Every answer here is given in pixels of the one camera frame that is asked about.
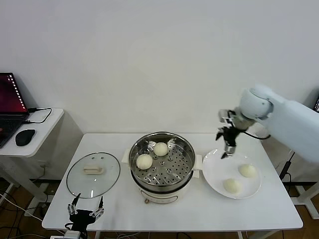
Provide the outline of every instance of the metal steamer tray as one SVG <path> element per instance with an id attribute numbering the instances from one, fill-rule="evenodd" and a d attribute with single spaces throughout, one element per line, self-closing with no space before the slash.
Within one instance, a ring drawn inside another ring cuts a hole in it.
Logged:
<path id="1" fill-rule="evenodd" d="M 168 154 L 154 154 L 158 142 L 168 145 Z M 153 158 L 151 168 L 141 170 L 136 165 L 137 157 L 149 154 Z M 171 193 L 185 186 L 191 179 L 195 153 L 190 143 L 181 136 L 169 132 L 145 135 L 131 148 L 129 165 L 137 184 L 154 193 Z"/>

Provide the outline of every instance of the table leg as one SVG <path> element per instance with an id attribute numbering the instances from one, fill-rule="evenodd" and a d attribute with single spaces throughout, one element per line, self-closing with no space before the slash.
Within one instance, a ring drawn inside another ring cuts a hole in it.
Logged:
<path id="1" fill-rule="evenodd" d="M 0 168 L 4 170 L 7 175 L 18 182 L 23 188 L 34 195 L 39 201 L 45 202 L 46 194 L 41 191 L 34 183 L 32 183 L 28 179 L 28 176 L 24 173 L 24 171 L 17 167 L 10 158 L 0 162 Z"/>
<path id="2" fill-rule="evenodd" d="M 319 213 L 311 201 L 315 195 L 319 193 L 319 182 L 315 183 L 308 190 L 304 190 L 303 186 L 296 186 L 299 197 L 293 197 L 291 200 L 294 205 L 305 205 L 313 219 L 319 219 Z"/>
<path id="3" fill-rule="evenodd" d="M 3 197 L 1 197 L 0 198 L 0 205 L 2 205 L 2 203 L 4 202 L 4 198 L 6 198 L 7 197 L 7 193 L 10 193 L 10 191 L 11 191 L 11 189 L 14 187 L 14 184 L 13 183 L 11 183 L 10 185 L 9 185 L 9 187 L 6 189 L 6 193 L 2 193 L 2 192 L 0 192 L 2 195 L 3 195 Z"/>
<path id="4" fill-rule="evenodd" d="M 266 239 L 272 234 L 278 231 L 267 231 L 267 232 L 255 232 L 252 236 L 248 237 L 249 239 Z"/>
<path id="5" fill-rule="evenodd" d="M 96 232 L 94 239 L 100 239 L 101 232 Z"/>
<path id="6" fill-rule="evenodd" d="M 241 234 L 241 231 L 238 231 L 238 232 L 237 232 L 237 235 L 238 235 L 238 239 L 244 239 L 244 238 L 243 238 L 243 235 Z"/>
<path id="7" fill-rule="evenodd" d="M 9 174 L 6 173 L 5 168 L 0 164 L 0 176 L 4 178 L 7 182 L 14 184 L 16 188 L 20 187 L 20 184 L 12 178 Z"/>
<path id="8" fill-rule="evenodd" d="M 48 186 L 49 186 L 48 183 L 41 183 L 39 189 L 42 192 L 44 192 Z M 32 201 L 30 202 L 30 204 L 28 205 L 28 208 L 26 209 L 27 212 L 24 213 L 24 216 L 25 217 L 31 217 L 31 215 L 33 215 L 33 213 L 35 212 L 36 207 L 38 206 L 39 203 L 50 203 L 50 202 L 52 202 L 52 199 L 53 199 L 54 196 L 53 195 L 47 195 L 47 197 L 48 198 L 45 199 L 45 201 L 39 200 L 36 197 L 34 197 L 32 199 Z"/>

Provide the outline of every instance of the glass lid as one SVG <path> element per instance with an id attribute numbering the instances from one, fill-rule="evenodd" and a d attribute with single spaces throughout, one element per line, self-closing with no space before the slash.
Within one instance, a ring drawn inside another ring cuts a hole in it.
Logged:
<path id="1" fill-rule="evenodd" d="M 70 169 L 66 185 L 70 193 L 80 198 L 95 198 L 109 191 L 120 175 L 120 164 L 109 153 L 91 153 Z"/>

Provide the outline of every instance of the wooden floor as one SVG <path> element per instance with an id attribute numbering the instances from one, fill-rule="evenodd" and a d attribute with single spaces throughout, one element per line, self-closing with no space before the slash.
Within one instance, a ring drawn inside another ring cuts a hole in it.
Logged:
<path id="1" fill-rule="evenodd" d="M 6 190 L 6 187 L 8 184 L 6 182 L 0 181 L 0 192 Z M 46 193 L 49 195 L 55 194 L 56 189 L 58 188 L 58 183 L 52 183 L 49 185 L 49 187 L 46 190 Z M 10 193 L 16 200 L 17 204 L 23 208 L 25 208 L 30 200 L 32 199 L 32 196 L 22 187 L 14 188 Z M 290 196 L 297 196 L 297 192 L 294 187 L 290 189 Z M 316 207 L 319 209 L 319 195 L 313 198 L 313 202 L 316 205 Z M 42 210 L 40 208 L 36 209 L 35 216 L 43 218 L 43 215 L 45 214 L 47 210 L 47 207 L 44 207 Z M 299 214 L 301 215 L 304 227 L 299 230 L 291 230 L 291 231 L 279 231 L 272 236 L 268 237 L 269 239 L 319 239 L 319 220 L 313 220 L 308 211 L 304 206 L 297 206 L 297 210 Z M 16 212 L 16 207 L 13 205 L 5 202 L 2 204 L 0 208 L 0 239 L 4 239 L 8 237 L 8 234 L 10 232 L 10 228 L 12 227 L 12 224 L 15 220 L 14 226 L 20 228 L 20 231 L 22 234 L 38 234 L 45 237 L 50 237 L 51 235 L 60 235 L 57 231 L 51 231 L 46 230 L 42 228 L 41 222 L 38 221 L 35 218 L 32 217 L 24 217 L 22 212 Z M 10 237 L 15 237 L 17 235 L 16 229 L 13 229 Z M 90 232 L 89 237 L 94 238 L 95 233 Z M 237 233 L 187 233 L 189 237 L 192 239 L 237 239 Z M 176 235 L 176 233 L 151 233 L 150 239 L 176 239 L 178 236 L 178 239 L 189 239 L 189 237 L 183 234 L 179 233 Z M 116 238 L 116 233 L 101 233 L 101 239 L 106 238 Z M 138 239 L 148 239 L 149 234 L 148 233 L 140 233 L 136 235 L 136 237 L 131 238 L 138 238 Z M 21 238 L 27 238 L 27 239 L 40 239 L 40 237 L 36 236 L 24 236 L 19 237 Z"/>

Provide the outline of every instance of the robotic hand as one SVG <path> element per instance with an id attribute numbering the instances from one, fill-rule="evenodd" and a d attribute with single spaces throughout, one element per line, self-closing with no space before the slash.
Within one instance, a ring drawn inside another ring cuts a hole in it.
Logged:
<path id="1" fill-rule="evenodd" d="M 103 197 L 101 197 L 98 208 L 95 211 L 89 211 L 89 210 L 82 210 L 82 209 L 75 208 L 80 198 L 80 195 L 81 194 L 79 193 L 79 195 L 75 199 L 73 199 L 72 204 L 68 205 L 68 211 L 69 211 L 71 223 L 65 224 L 65 227 L 69 229 L 70 231 L 79 232 L 80 233 L 79 237 L 83 239 L 87 239 L 87 231 L 86 231 L 87 226 L 89 224 L 94 223 L 104 214 Z M 72 234 L 72 232 L 67 232 L 64 235 L 64 238 L 70 238 L 69 234 Z"/>
<path id="2" fill-rule="evenodd" d="M 305 160 L 319 162 L 319 114 L 289 101 L 265 86 L 246 89 L 235 110 L 220 110 L 219 119 L 227 126 L 219 128 L 216 140 L 223 136 L 225 153 L 235 153 L 236 137 L 255 122 L 263 125 L 272 137 L 285 144 Z"/>

